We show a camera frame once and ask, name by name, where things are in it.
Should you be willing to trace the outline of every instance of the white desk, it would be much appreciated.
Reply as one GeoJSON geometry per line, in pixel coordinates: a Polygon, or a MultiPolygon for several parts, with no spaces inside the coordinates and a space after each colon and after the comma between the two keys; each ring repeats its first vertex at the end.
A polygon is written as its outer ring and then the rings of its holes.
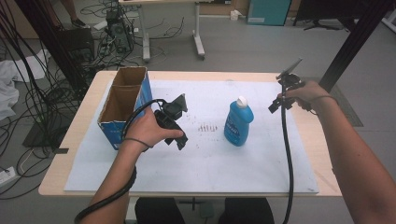
{"type": "MultiPolygon", "coordinates": [[[[257,82],[274,82],[278,74],[265,73],[213,73],[213,72],[157,72],[148,71],[149,78],[152,80],[239,80],[239,81],[257,81],[257,82]]],[[[94,191],[66,191],[64,186],[71,172],[75,157],[78,152],[85,133],[87,132],[92,120],[92,115],[99,105],[107,83],[116,75],[116,71],[99,72],[93,80],[63,142],[62,148],[69,148],[67,154],[58,154],[55,156],[45,178],[39,188],[42,195],[47,196],[78,196],[93,195],[94,191]]],[[[323,131],[318,122],[318,118],[298,106],[291,110],[300,136],[303,140],[304,148],[308,159],[311,161],[315,178],[318,182],[319,194],[316,196],[341,196],[341,191],[337,185],[332,165],[330,163],[329,153],[323,131]]],[[[200,196],[219,196],[214,194],[200,194],[200,196]]]]}
{"type": "Polygon", "coordinates": [[[195,30],[192,31],[192,36],[195,41],[195,46],[198,55],[205,58],[204,46],[199,35],[199,9],[200,4],[197,0],[119,0],[121,5],[136,5],[139,14],[140,26],[143,33],[143,61],[148,63],[150,60],[149,54],[149,34],[146,31],[145,18],[143,13],[143,5],[145,4],[166,4],[166,3],[195,3],[195,30]]]}

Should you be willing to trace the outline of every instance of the white paper sheet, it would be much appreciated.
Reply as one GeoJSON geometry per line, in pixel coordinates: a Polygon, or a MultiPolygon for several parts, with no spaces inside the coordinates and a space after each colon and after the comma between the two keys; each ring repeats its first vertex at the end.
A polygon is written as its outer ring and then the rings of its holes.
{"type": "MultiPolygon", "coordinates": [[[[134,192],[178,193],[284,193],[289,191],[289,172],[280,108],[268,106],[280,92],[277,83],[236,81],[150,81],[153,98],[171,102],[186,94],[189,111],[177,124],[189,141],[182,150],[164,141],[143,153],[137,162],[134,192]],[[239,95],[247,98],[254,120],[241,147],[223,134],[229,105],[239,95]]],[[[112,149],[96,121],[99,104],[82,141],[65,190],[97,190],[117,151],[112,149]]],[[[287,112],[296,193],[318,193],[315,176],[306,157],[292,114],[287,112]]]]}

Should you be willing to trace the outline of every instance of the wall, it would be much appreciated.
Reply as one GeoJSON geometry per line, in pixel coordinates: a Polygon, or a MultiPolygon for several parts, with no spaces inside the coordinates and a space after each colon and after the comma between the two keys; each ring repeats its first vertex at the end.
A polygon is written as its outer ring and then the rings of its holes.
{"type": "MultiPolygon", "coordinates": [[[[16,27],[17,27],[17,31],[18,33],[20,33],[20,35],[23,38],[38,38],[37,34],[35,33],[35,30],[33,29],[33,27],[30,25],[29,21],[26,20],[26,18],[24,17],[23,13],[21,12],[20,8],[18,7],[18,5],[15,3],[14,0],[1,0],[1,1],[6,1],[10,11],[13,15],[13,19],[15,20],[16,23],[16,27]]],[[[8,18],[12,21],[8,11],[7,11],[7,15],[8,18]]]]}

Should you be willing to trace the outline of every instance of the cardboard box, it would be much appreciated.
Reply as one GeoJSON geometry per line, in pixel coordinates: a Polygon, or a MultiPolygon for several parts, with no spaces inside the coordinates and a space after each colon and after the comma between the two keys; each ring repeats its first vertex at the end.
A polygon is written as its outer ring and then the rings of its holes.
{"type": "Polygon", "coordinates": [[[122,67],[114,77],[98,124],[114,149],[119,149],[125,121],[152,100],[146,67],[122,67]]]}
{"type": "Polygon", "coordinates": [[[247,24],[284,25],[291,0],[250,0],[247,24]]]}

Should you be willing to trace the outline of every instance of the electronic equipment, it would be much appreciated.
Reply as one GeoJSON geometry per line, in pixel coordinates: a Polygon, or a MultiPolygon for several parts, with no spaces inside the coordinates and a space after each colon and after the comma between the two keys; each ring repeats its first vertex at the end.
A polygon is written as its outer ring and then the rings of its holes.
{"type": "Polygon", "coordinates": [[[131,27],[125,25],[118,11],[108,11],[106,14],[107,31],[114,38],[116,52],[124,54],[132,50],[131,27]]]}
{"type": "Polygon", "coordinates": [[[58,38],[74,62],[93,61],[94,42],[90,28],[60,31],[58,38]]]}
{"type": "Polygon", "coordinates": [[[104,41],[99,48],[99,56],[106,57],[110,55],[113,50],[113,39],[111,36],[108,36],[106,41],[104,41]]]}

